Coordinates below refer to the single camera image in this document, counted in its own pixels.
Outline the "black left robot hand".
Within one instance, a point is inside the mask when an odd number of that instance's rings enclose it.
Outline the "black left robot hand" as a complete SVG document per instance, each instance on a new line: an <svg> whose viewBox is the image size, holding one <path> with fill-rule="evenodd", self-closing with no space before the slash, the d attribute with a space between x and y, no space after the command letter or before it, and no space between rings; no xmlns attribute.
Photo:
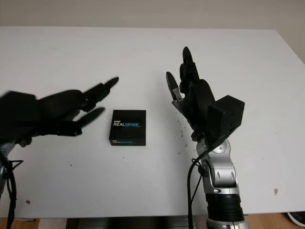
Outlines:
<svg viewBox="0 0 305 229"><path fill-rule="evenodd" d="M109 95L118 81L117 76L85 92L67 90L39 99L41 121L32 136L81 135L82 129L105 111L105 107L96 104Z"/></svg>

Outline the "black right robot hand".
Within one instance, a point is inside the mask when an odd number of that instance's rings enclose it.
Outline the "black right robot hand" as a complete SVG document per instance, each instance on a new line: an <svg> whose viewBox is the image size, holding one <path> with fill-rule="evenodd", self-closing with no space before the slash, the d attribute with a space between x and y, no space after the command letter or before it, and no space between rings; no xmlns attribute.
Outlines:
<svg viewBox="0 0 305 229"><path fill-rule="evenodd" d="M183 49L183 63L179 69L178 84L170 72L166 72L166 81L173 98L174 107L187 119L193 129L192 140L197 141L207 135L207 108L215 99L207 81L200 79L191 52Z"/></svg>

